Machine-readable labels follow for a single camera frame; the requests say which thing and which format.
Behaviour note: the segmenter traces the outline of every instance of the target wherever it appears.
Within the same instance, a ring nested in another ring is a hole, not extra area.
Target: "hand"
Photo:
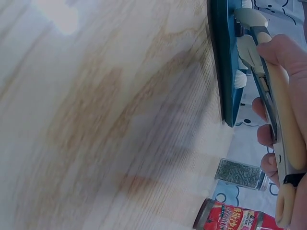
[[[270,42],[257,47],[259,54],[268,62],[283,66],[289,74],[289,93],[294,114],[307,143],[307,53],[287,36],[275,36]],[[260,98],[253,101],[253,110],[266,120],[264,105]],[[258,129],[258,142],[273,148],[269,125]],[[261,161],[263,171],[279,186],[277,164],[273,153],[266,154]],[[290,228],[307,229],[307,175],[297,187]]]

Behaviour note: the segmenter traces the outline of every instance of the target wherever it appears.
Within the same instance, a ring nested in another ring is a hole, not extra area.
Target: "wood grain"
[[[191,229],[232,137],[207,14],[0,1],[0,229]]]

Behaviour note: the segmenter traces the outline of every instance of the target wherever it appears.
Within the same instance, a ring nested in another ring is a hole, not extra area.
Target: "spice jar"
[[[269,184],[268,176],[260,167],[221,159],[215,178],[228,184],[265,191]]]

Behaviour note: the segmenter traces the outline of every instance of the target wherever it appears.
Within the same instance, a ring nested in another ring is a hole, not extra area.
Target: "patterned fabric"
[[[252,0],[253,7],[268,19],[271,35],[286,34],[307,49],[303,23],[302,3],[297,0]],[[257,129],[264,122],[252,111],[252,101],[259,97],[253,76],[248,75],[239,110],[235,135],[228,152],[228,158],[246,164],[259,166],[262,157],[272,151],[257,142]],[[227,204],[264,211],[275,215],[278,194],[277,186],[270,182],[265,192],[240,188],[219,182],[213,199]]]

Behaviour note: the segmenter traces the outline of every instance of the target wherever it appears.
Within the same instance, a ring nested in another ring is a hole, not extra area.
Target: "teal tray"
[[[234,10],[241,7],[241,0],[210,0],[208,8],[210,9],[209,25],[220,88],[222,116],[230,127],[236,124],[243,93],[243,88],[234,88],[238,69],[236,36],[242,35],[239,35],[240,26],[235,23]]]

